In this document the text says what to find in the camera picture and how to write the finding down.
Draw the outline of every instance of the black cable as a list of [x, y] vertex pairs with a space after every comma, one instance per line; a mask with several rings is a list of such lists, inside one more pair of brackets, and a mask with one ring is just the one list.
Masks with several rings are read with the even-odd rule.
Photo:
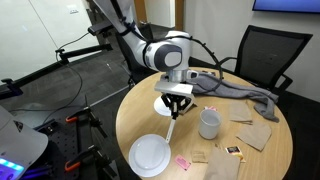
[[[69, 43], [61, 46], [58, 50], [62, 49], [63, 47], [65, 47], [65, 46], [67, 46], [67, 45], [69, 45], [69, 44], [72, 44], [72, 43], [74, 43], [74, 42], [79, 41], [80, 39], [84, 38], [84, 37], [85, 37], [86, 35], [88, 35], [88, 34], [89, 34], [89, 33], [86, 33], [86, 34], [84, 34], [83, 36], [81, 36], [80, 38], [78, 38], [78, 39], [76, 39], [76, 40], [74, 40], [74, 41], [71, 41], [71, 42], [69, 42]], [[57, 62], [58, 62], [59, 64], [61, 64], [61, 63], [59, 62], [59, 60], [58, 60], [58, 50], [56, 50], [56, 60], [57, 60]], [[72, 67], [70, 67], [69, 64], [66, 64], [66, 65], [61, 64], [61, 65], [62, 65], [62, 66], [65, 66], [65, 67], [67, 67], [67, 68], [69, 68], [69, 69], [71, 69], [73, 72], [75, 72], [75, 73], [78, 75], [78, 77], [79, 77], [79, 79], [80, 79], [80, 87], [79, 87], [79, 89], [78, 89], [77, 94], [72, 98], [71, 101], [69, 101], [69, 103], [67, 103], [66, 105], [64, 105], [64, 106], [62, 106], [62, 107], [54, 110], [53, 112], [51, 112], [51, 113], [46, 117], [46, 119], [43, 121], [42, 124], [45, 124], [45, 123], [47, 122], [47, 120], [49, 119], [49, 117], [50, 117], [52, 114], [58, 112], [58, 111], [61, 110], [61, 109], [67, 108], [71, 103], [73, 103], [73, 101], [79, 96], [79, 94], [80, 94], [80, 92], [81, 92], [81, 89], [82, 89], [83, 79], [82, 79], [81, 75], [79, 74], [79, 72], [76, 71], [75, 69], [73, 69]]]
[[160, 39], [152, 39], [152, 40], [149, 40], [147, 41], [147, 44], [146, 46], [144, 47], [144, 50], [143, 50], [143, 58], [145, 58], [145, 53], [146, 53], [146, 49], [147, 47], [151, 44], [151, 43], [157, 43], [157, 42], [161, 42], [161, 41], [165, 41], [165, 40], [168, 40], [168, 39], [173, 39], [173, 38], [182, 38], [182, 39], [188, 39], [190, 41], [194, 41], [198, 44], [200, 44], [206, 51], [207, 53], [211, 56], [211, 58], [213, 59], [213, 61], [216, 63], [216, 66], [218, 67], [218, 70], [219, 70], [219, 82], [218, 84], [212, 88], [211, 90], [207, 90], [207, 92], [210, 92], [210, 91], [215, 91], [222, 83], [222, 80], [223, 80], [223, 71], [222, 71], [222, 67], [221, 67], [221, 63], [218, 61], [218, 59], [216, 58], [216, 56], [214, 55], [213, 52], [210, 51], [210, 49], [206, 46], [205, 43], [202, 43], [200, 40], [198, 39], [193, 39], [193, 37], [186, 37], [186, 36], [169, 36], [169, 37], [165, 37], [165, 38], [160, 38]]
[[[71, 41], [71, 42], [69, 42], [69, 43], [66, 43], [66, 44], [62, 45], [60, 48], [58, 48], [58, 50], [61, 50], [63, 47], [65, 47], [65, 46], [67, 46], [67, 45], [69, 45], [69, 44], [72, 44], [72, 43], [74, 43], [74, 42], [79, 41], [80, 39], [82, 39], [83, 37], [85, 37], [85, 36], [88, 35], [88, 34], [89, 34], [89, 33], [86, 33], [86, 34], [84, 34], [83, 36], [81, 36], [80, 38], [78, 38], [78, 39], [76, 39], [76, 40], [74, 40], [74, 41]], [[74, 100], [79, 96], [79, 94], [80, 94], [80, 92], [81, 92], [81, 89], [82, 89], [82, 86], [83, 86], [83, 79], [82, 79], [81, 75], [79, 74], [79, 72], [77, 72], [75, 69], [73, 69], [72, 67], [70, 67], [68, 64], [64, 65], [64, 64], [62, 64], [61, 62], [59, 62], [59, 60], [58, 60], [58, 50], [56, 51], [56, 61], [57, 61], [61, 66], [65, 66], [65, 67], [71, 69], [72, 71], [74, 71], [74, 72], [78, 75], [78, 77], [79, 77], [79, 79], [80, 79], [80, 87], [79, 87], [76, 95], [75, 95], [75, 96], [72, 98], [72, 100], [69, 101], [66, 105], [61, 106], [60, 108], [57, 108], [57, 109], [13, 109], [13, 110], [9, 110], [9, 112], [15, 112], [15, 111], [34, 111], [34, 112], [53, 111], [53, 112], [51, 112], [51, 113], [45, 118], [45, 120], [43, 121], [43, 124], [44, 124], [44, 123], [48, 120], [48, 118], [49, 118], [52, 114], [54, 114], [55, 112], [57, 112], [57, 111], [59, 111], [59, 110], [61, 110], [61, 109], [64, 109], [64, 108], [77, 107], [77, 106], [69, 106], [69, 105], [70, 105], [71, 103], [73, 103]]]

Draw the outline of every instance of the round wooden table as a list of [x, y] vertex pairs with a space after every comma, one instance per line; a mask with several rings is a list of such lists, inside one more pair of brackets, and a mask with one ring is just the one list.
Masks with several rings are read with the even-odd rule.
[[[204, 68], [192, 69], [208, 71]], [[161, 73], [157, 73], [137, 84], [120, 105], [116, 119], [116, 135], [121, 152], [127, 162], [132, 144], [141, 136], [157, 134], [166, 138], [171, 117], [159, 115], [153, 106], [156, 98], [161, 96], [160, 92], [154, 90], [160, 75]], [[224, 78], [233, 83], [251, 86], [248, 82], [227, 73], [224, 73]], [[192, 162], [192, 151], [200, 150], [209, 156], [215, 144], [220, 144], [223, 147], [240, 147], [247, 162], [240, 164], [238, 179], [282, 179], [292, 158], [291, 132], [283, 114], [278, 107], [275, 107], [275, 115], [280, 119], [280, 122], [266, 120], [253, 109], [255, 102], [247, 100], [253, 120], [267, 123], [272, 130], [270, 139], [260, 152], [235, 136], [242, 124], [229, 120], [229, 104], [232, 101], [245, 100], [196, 96], [198, 106], [193, 107], [186, 114], [180, 115], [176, 120], [169, 143], [171, 148], [169, 165], [162, 173], [152, 179], [203, 179], [208, 164], [192, 163], [185, 171], [176, 164], [174, 158], [180, 154]], [[203, 139], [198, 133], [200, 112], [205, 106], [216, 107], [223, 119], [219, 134], [213, 140]]]

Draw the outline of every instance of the chair back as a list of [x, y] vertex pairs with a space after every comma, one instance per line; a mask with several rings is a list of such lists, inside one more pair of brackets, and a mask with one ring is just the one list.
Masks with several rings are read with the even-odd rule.
[[260, 87], [273, 89], [311, 37], [311, 34], [249, 25], [240, 43], [235, 74]]

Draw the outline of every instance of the pink object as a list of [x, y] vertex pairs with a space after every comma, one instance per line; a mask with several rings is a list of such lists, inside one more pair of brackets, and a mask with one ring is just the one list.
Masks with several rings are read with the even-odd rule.
[[184, 157], [181, 155], [178, 155], [175, 159], [177, 164], [179, 164], [180, 167], [182, 167], [185, 171], [188, 170], [189, 166], [191, 165], [190, 162], [188, 162]]

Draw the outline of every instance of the white plate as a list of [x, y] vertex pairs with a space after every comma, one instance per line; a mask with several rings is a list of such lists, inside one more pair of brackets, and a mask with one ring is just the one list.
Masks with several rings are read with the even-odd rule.
[[147, 134], [137, 139], [129, 152], [131, 169], [142, 177], [160, 174], [169, 164], [171, 150], [165, 139], [156, 134]]
[[161, 96], [159, 96], [153, 104], [154, 109], [162, 116], [171, 116], [170, 108], [166, 107], [164, 102], [161, 99]]

